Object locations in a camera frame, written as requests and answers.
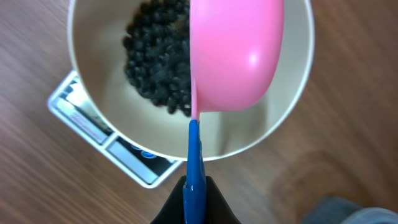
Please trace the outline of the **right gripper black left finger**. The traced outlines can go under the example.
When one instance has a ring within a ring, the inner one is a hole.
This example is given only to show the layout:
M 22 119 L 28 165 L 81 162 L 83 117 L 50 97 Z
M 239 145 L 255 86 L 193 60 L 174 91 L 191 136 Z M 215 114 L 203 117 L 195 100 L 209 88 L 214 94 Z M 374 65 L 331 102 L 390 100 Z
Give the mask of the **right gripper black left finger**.
M 174 189 L 171 191 L 168 199 L 157 216 L 150 224 L 184 224 L 183 208 L 183 186 L 186 182 L 186 176 L 182 176 Z

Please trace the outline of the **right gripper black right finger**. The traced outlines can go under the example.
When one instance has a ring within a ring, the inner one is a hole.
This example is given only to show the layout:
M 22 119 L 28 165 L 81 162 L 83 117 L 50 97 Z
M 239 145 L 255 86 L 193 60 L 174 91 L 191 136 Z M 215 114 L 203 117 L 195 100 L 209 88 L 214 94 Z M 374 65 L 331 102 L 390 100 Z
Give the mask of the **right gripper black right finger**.
M 215 181 L 206 176 L 205 224 L 240 224 Z

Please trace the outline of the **pink scoop blue handle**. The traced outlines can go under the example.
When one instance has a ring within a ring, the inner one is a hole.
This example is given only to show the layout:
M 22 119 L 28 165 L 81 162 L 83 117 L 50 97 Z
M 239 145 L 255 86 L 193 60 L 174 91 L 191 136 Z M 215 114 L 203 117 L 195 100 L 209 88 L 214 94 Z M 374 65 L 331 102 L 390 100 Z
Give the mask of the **pink scoop blue handle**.
M 271 85 L 283 31 L 283 0 L 190 1 L 192 119 L 183 187 L 185 223 L 205 221 L 200 114 L 255 105 Z

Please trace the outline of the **pile of black beans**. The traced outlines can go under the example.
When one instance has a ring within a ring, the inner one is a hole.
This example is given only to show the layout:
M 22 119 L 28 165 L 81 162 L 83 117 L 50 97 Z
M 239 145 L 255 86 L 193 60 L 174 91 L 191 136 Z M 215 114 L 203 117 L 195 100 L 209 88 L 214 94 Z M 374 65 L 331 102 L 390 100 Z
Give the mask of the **pile of black beans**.
M 151 0 L 140 3 L 126 27 L 125 76 L 138 94 L 170 114 L 192 112 L 190 3 Z

